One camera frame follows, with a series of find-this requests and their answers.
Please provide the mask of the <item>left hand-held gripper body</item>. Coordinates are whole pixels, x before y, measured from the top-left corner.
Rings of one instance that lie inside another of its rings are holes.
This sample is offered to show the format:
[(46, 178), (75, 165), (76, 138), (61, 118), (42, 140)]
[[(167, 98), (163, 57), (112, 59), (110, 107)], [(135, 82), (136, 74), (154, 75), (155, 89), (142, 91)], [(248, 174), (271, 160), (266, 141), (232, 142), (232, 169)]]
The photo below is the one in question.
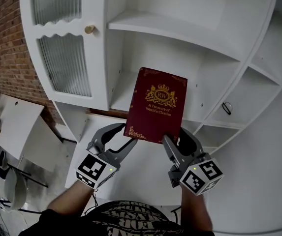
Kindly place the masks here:
[(97, 141), (89, 143), (76, 165), (76, 178), (92, 189), (98, 189), (120, 169), (120, 149), (104, 149)]

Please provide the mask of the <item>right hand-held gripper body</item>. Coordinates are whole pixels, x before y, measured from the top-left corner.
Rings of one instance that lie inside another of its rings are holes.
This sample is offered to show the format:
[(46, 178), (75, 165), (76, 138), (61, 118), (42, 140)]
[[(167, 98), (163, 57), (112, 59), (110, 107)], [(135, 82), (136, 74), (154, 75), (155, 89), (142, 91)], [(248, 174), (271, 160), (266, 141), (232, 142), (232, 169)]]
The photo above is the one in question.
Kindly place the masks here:
[(208, 153), (198, 156), (182, 170), (173, 166), (168, 175), (172, 187), (181, 184), (196, 196), (211, 190), (223, 178), (223, 172), (219, 169), (217, 161)]

